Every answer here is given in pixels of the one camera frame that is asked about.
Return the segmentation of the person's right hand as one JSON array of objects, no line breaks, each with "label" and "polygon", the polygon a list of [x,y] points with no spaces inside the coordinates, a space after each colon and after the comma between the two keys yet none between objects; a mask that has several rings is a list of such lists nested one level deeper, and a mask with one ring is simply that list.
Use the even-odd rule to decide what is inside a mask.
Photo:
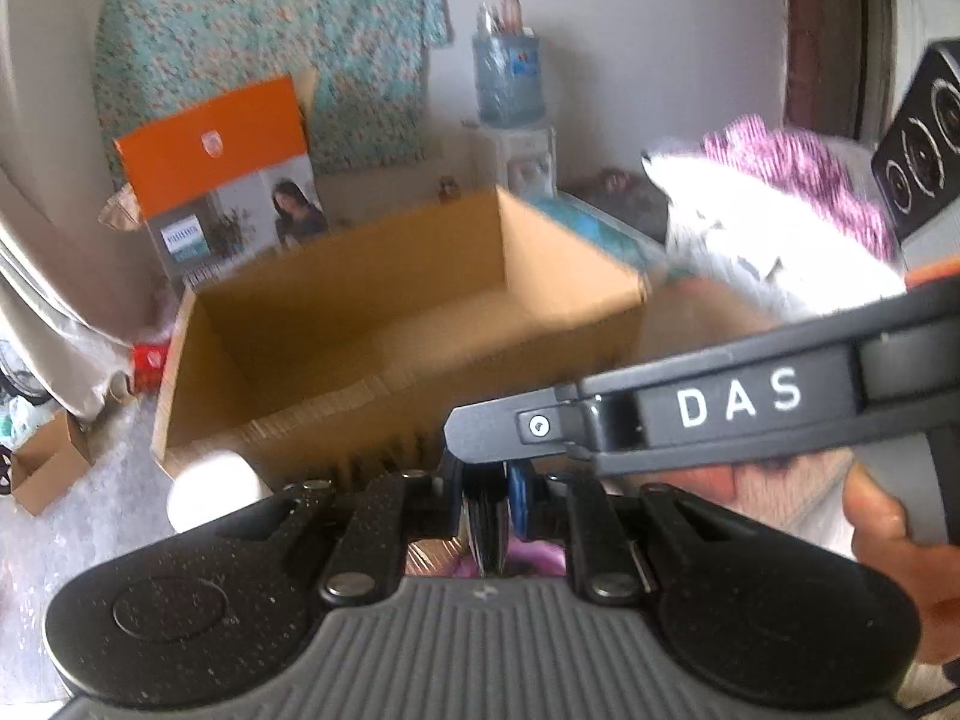
[{"label": "person's right hand", "polygon": [[905,509],[880,489],[851,450],[675,470],[654,479],[888,575],[918,608],[923,628],[918,660],[926,665],[957,660],[957,548],[914,543]]}]

